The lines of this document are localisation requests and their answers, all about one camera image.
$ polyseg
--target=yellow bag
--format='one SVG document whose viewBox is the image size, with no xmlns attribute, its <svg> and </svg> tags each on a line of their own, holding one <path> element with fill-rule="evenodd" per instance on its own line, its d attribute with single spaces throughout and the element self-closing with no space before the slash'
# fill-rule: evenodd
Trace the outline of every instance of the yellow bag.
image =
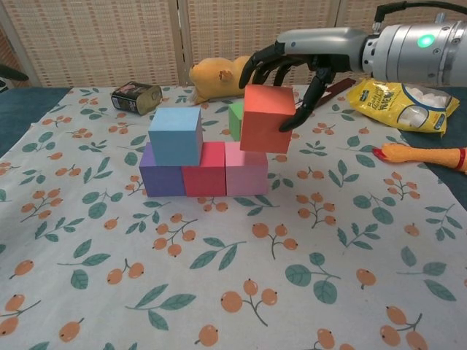
<svg viewBox="0 0 467 350">
<path fill-rule="evenodd" d="M 444 91 L 374 79 L 356 85 L 347 100 L 360 113 L 394 128 L 441 135 L 459 107 L 459 100 Z"/>
</svg>

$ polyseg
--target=green indicator light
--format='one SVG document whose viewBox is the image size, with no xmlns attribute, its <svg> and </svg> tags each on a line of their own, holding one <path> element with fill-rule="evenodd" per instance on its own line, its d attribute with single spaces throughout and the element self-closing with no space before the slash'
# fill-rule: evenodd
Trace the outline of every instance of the green indicator light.
<svg viewBox="0 0 467 350">
<path fill-rule="evenodd" d="M 421 47 L 422 49 L 425 49 L 426 47 L 431 46 L 435 42 L 435 36 L 433 34 L 426 34 L 424 36 L 421 36 L 418 41 L 418 47 Z"/>
</svg>

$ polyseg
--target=red cube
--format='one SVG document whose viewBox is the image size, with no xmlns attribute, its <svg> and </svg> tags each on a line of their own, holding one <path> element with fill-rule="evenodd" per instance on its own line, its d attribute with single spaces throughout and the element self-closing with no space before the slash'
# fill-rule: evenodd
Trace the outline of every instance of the red cube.
<svg viewBox="0 0 467 350">
<path fill-rule="evenodd" d="M 293 91 L 288 87 L 247 85 L 240 149 L 242 151 L 287 153 L 292 131 L 279 127 L 295 114 Z"/>
<path fill-rule="evenodd" d="M 188 197 L 224 196 L 225 144 L 204 142 L 199 166 L 183 166 L 183 182 Z"/>
</svg>

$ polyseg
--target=green cube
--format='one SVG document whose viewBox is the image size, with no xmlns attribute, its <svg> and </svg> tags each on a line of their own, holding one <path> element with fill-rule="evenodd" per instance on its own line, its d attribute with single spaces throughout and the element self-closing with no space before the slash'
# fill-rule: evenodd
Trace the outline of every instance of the green cube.
<svg viewBox="0 0 467 350">
<path fill-rule="evenodd" d="M 240 141 L 240 130 L 242 129 L 243 102 L 228 105 L 228 128 L 235 141 Z"/>
</svg>

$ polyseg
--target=stuffed animal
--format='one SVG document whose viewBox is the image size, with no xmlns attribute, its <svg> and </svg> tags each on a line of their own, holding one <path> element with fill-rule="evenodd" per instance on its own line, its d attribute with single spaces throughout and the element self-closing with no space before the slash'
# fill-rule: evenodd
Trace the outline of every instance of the stuffed animal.
<svg viewBox="0 0 467 350">
<path fill-rule="evenodd" d="M 380 160 L 402 163 L 410 160 L 439 164 L 467 174 L 466 149 L 421 149 L 404 144 L 383 144 L 382 148 L 373 148 L 373 153 Z"/>
<path fill-rule="evenodd" d="M 239 89 L 240 75 L 249 56 L 240 56 L 235 61 L 225 58 L 205 58 L 190 69 L 190 79 L 195 85 L 191 97 L 195 104 L 211 98 L 243 96 Z"/>
</svg>

